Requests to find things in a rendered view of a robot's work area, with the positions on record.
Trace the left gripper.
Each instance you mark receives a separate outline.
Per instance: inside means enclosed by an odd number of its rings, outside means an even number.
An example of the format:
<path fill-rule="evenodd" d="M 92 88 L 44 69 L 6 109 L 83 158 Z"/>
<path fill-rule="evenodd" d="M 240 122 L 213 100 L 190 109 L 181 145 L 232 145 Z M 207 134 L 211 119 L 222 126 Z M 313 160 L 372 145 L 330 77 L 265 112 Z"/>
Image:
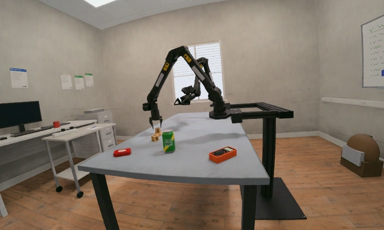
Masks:
<path fill-rule="evenodd" d="M 152 128 L 154 129 L 154 126 L 153 126 L 153 120 L 156 121 L 156 120 L 160 120 L 160 127 L 162 127 L 162 116 L 159 116 L 159 110 L 156 110 L 155 112 L 152 110 L 151 111 L 151 114 L 152 114 L 152 117 L 149 118 L 149 123 L 151 124 Z M 151 119 L 151 120 L 150 120 Z"/>

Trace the red mint tin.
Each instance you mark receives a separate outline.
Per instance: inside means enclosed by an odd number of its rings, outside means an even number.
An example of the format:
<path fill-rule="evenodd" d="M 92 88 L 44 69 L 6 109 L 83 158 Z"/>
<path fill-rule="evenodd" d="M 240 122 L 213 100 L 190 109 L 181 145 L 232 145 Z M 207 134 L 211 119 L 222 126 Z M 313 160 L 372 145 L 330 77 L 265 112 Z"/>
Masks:
<path fill-rule="evenodd" d="M 131 154 L 130 148 L 115 150 L 113 153 L 114 157 L 126 156 L 130 154 Z"/>

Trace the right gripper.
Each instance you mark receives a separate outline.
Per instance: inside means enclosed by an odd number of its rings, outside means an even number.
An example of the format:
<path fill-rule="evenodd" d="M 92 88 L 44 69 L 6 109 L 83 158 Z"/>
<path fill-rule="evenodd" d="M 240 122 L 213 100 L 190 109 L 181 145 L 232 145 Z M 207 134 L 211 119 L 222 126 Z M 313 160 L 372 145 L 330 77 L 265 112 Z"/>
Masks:
<path fill-rule="evenodd" d="M 174 102 L 174 105 L 190 105 L 192 100 L 192 98 L 189 99 L 189 96 L 180 97 L 180 99 L 181 101 L 179 100 L 179 98 L 177 98 L 176 101 Z M 176 104 L 177 101 L 178 101 L 178 104 Z"/>

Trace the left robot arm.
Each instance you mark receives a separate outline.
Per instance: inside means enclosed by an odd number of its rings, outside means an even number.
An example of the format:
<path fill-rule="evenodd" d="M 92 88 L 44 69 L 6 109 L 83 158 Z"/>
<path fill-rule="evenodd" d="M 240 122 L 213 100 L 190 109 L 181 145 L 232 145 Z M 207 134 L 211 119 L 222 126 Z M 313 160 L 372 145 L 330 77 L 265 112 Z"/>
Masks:
<path fill-rule="evenodd" d="M 165 60 L 165 64 L 153 86 L 150 93 L 147 96 L 147 102 L 142 104 L 144 111 L 154 112 L 158 110 L 157 98 L 159 96 L 160 90 L 167 79 L 172 67 L 176 63 L 179 57 L 182 57 L 198 79 L 203 84 L 204 88 L 208 92 L 208 99 L 214 103 L 213 106 L 213 115 L 214 116 L 223 116 L 227 115 L 225 101 L 223 100 L 222 91 L 220 88 L 215 87 L 214 83 L 209 79 L 204 70 L 192 56 L 187 46 L 180 46 L 178 48 L 172 49 L 168 52 L 168 55 Z M 148 104 L 149 103 L 149 104 Z"/>

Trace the orange digital multimeter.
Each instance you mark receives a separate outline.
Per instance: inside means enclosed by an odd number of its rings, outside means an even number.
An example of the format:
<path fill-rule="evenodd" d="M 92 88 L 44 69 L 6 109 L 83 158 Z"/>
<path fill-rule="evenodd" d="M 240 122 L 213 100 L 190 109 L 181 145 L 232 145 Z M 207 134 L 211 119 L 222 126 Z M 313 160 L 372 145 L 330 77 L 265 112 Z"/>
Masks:
<path fill-rule="evenodd" d="M 232 147 L 224 147 L 209 153 L 209 160 L 215 163 L 221 163 L 237 155 L 237 150 Z"/>

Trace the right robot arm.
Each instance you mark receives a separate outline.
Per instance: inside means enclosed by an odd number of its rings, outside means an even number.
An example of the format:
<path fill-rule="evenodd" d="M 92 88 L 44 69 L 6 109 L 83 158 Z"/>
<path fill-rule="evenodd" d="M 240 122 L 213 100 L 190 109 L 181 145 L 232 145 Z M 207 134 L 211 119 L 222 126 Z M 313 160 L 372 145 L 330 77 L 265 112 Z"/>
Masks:
<path fill-rule="evenodd" d="M 207 74 L 209 79 L 214 83 L 214 80 L 209 68 L 209 63 L 208 63 L 209 60 L 205 57 L 200 57 L 196 59 L 196 61 L 202 68 L 204 68 L 205 73 Z M 185 94 L 182 97 L 189 96 L 189 99 L 191 98 L 193 100 L 195 99 L 195 97 L 199 97 L 201 95 L 201 81 L 195 75 L 194 86 L 192 87 L 192 85 L 190 85 L 190 87 L 189 86 L 186 88 L 183 87 L 181 91 Z"/>

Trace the green and yellow drink can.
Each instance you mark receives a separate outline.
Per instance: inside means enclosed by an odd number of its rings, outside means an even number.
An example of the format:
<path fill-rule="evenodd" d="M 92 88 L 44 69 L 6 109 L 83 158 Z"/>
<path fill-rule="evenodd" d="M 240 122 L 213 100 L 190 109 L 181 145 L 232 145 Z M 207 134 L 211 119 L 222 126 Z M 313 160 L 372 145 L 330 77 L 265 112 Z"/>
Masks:
<path fill-rule="evenodd" d="M 172 129 L 165 129 L 162 133 L 163 150 L 166 153 L 172 153 L 175 151 L 175 138 Z"/>

